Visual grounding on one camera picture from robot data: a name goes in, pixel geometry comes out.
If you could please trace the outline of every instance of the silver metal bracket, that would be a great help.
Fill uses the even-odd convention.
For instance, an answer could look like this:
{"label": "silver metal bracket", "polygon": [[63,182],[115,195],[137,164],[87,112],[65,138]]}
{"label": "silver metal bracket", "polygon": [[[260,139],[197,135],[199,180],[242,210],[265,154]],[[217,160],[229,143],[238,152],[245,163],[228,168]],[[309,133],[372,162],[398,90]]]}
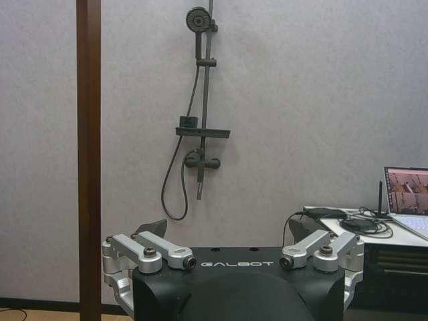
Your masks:
{"label": "silver metal bracket", "polygon": [[287,270],[302,268],[317,249],[329,243],[328,232],[319,229],[299,243],[283,247],[280,265]]}
{"label": "silver metal bracket", "polygon": [[196,259],[188,247],[178,246],[148,231],[135,236],[135,241],[145,247],[158,251],[167,260],[170,268],[191,270],[196,266]]}
{"label": "silver metal bracket", "polygon": [[134,298],[128,276],[122,272],[115,274],[104,273],[104,283],[113,288],[116,301],[131,318],[134,318]]}
{"label": "silver metal bracket", "polygon": [[130,286],[132,271],[155,274],[162,269],[162,258],[173,269],[189,270],[196,259],[188,247],[178,246],[148,231],[133,235],[108,237],[102,244],[104,283],[113,288],[114,298],[125,312],[134,317],[134,301]]}
{"label": "silver metal bracket", "polygon": [[280,264],[290,270],[302,268],[310,256],[314,267],[321,272],[335,272],[342,267],[344,278],[344,310],[354,298],[355,286],[362,281],[364,242],[359,236],[344,232],[330,240],[327,231],[317,230],[299,243],[282,248]]}
{"label": "silver metal bracket", "polygon": [[314,253],[314,267],[323,272],[335,272],[346,253],[356,247],[356,235],[344,232],[329,246],[320,247]]}

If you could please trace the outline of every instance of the brown wooden post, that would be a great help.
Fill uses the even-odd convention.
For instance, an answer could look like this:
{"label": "brown wooden post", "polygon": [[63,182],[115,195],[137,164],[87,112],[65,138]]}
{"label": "brown wooden post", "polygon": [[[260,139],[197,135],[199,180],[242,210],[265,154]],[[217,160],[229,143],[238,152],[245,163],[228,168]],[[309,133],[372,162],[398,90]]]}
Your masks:
{"label": "brown wooden post", "polygon": [[101,321],[101,0],[76,0],[80,320]]}

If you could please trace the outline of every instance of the bolt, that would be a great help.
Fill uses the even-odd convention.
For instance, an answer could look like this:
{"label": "bolt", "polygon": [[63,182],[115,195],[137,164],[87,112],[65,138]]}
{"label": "bolt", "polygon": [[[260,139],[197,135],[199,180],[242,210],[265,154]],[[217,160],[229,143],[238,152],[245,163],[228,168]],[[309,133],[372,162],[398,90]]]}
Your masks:
{"label": "bolt", "polygon": [[143,254],[147,258],[154,257],[156,256],[156,250],[153,247],[146,247]]}
{"label": "bolt", "polygon": [[331,256],[333,254],[333,249],[328,245],[322,246],[320,247],[320,254],[323,256]]}
{"label": "bolt", "polygon": [[286,270],[291,270],[294,265],[294,260],[292,257],[283,256],[280,258],[280,265]]}
{"label": "bolt", "polygon": [[188,256],[183,261],[183,267],[186,270],[191,270],[196,266],[196,259],[193,256]]}

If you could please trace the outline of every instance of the floor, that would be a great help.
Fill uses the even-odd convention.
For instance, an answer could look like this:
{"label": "floor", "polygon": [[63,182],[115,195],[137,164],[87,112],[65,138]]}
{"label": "floor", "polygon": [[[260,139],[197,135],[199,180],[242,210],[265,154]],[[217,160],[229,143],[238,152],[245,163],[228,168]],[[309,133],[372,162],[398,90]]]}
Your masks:
{"label": "floor", "polygon": [[[26,321],[79,321],[79,314],[73,312],[54,312],[26,310],[28,317]],[[0,321],[22,321],[23,313],[20,311],[5,311],[0,313]],[[428,316],[416,314],[398,314],[393,312],[349,310],[346,312],[344,321],[428,321]],[[103,315],[102,321],[132,321],[128,316]]]}
{"label": "floor", "polygon": [[[26,321],[79,321],[79,314],[74,312],[26,310]],[[22,321],[24,315],[20,311],[4,311],[0,313],[0,321]],[[111,316],[103,314],[102,321],[132,321],[128,316]]]}

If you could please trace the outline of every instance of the antenna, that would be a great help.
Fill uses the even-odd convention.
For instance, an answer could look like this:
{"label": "antenna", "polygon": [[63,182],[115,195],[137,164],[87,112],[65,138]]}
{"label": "antenna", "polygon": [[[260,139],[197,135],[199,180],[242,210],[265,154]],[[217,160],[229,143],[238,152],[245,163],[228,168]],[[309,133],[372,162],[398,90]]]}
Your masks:
{"label": "antenna", "polygon": [[379,181],[379,200],[377,203],[377,216],[382,216],[382,181]]}

